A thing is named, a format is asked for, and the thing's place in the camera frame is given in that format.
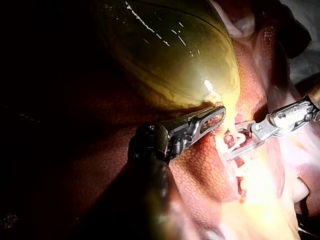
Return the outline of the right arm instrument jaw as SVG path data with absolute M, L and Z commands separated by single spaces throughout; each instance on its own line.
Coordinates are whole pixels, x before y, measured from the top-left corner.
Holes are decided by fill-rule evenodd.
M 256 124 L 255 120 L 239 122 L 235 125 L 235 129 L 237 132 L 241 132 L 241 131 L 252 132 L 252 126 L 254 124 Z
M 227 161 L 233 161 L 240 156 L 249 153 L 250 151 L 256 149 L 259 145 L 256 143 L 250 143 L 245 146 L 232 146 L 228 152 L 225 154 L 225 159 Z

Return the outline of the right arm instrument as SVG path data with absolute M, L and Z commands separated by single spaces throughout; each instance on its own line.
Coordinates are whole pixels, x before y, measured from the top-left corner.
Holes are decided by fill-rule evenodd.
M 282 137 L 311 121 L 320 119 L 320 108 L 310 99 L 302 99 L 267 114 L 264 120 L 251 126 L 251 137 L 258 146 L 270 137 Z

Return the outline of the left arm instrument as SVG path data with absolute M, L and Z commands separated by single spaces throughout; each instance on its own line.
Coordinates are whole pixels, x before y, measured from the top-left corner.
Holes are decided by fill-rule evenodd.
M 145 161 L 154 156 L 169 163 L 191 146 L 192 121 L 173 122 L 174 119 L 147 122 L 140 125 L 128 145 L 129 161 Z

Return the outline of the left arm instrument jaw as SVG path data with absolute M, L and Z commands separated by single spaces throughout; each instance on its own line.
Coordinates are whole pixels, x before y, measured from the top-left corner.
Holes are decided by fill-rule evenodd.
M 217 129 L 224 121 L 226 117 L 226 109 L 225 113 L 219 114 L 216 117 L 211 119 L 204 120 L 192 120 L 192 132 L 191 132 L 191 142 L 190 145 L 195 144 L 202 137 L 204 137 L 207 133 Z
M 225 114 L 226 108 L 224 106 L 211 106 L 204 108 L 202 110 L 198 110 L 186 115 L 182 115 L 180 117 L 177 117 L 173 119 L 172 121 L 174 123 L 184 123 L 184 122 L 190 122 L 190 121 L 206 121 L 206 119 L 212 119 L 220 114 Z

